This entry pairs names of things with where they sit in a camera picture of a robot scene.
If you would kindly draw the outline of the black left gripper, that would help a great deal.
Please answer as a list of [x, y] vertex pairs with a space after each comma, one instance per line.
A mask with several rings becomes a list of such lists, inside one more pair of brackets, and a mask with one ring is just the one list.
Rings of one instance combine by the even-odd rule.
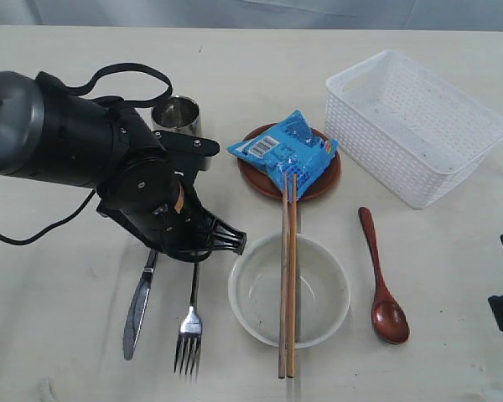
[[218, 154], [219, 143], [163, 130], [152, 137], [145, 147], [131, 149], [97, 186], [97, 212], [176, 260], [202, 261], [222, 250], [242, 255], [246, 232], [207, 211], [194, 189], [198, 171]]

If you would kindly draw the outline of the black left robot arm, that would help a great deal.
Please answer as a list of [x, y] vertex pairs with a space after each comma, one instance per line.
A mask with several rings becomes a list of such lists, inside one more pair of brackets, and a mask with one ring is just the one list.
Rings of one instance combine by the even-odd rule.
[[241, 254], [246, 234], [206, 209], [194, 189], [219, 144], [152, 130], [139, 110], [155, 99], [89, 99], [94, 86], [0, 71], [0, 175], [88, 188], [100, 215], [176, 260]]

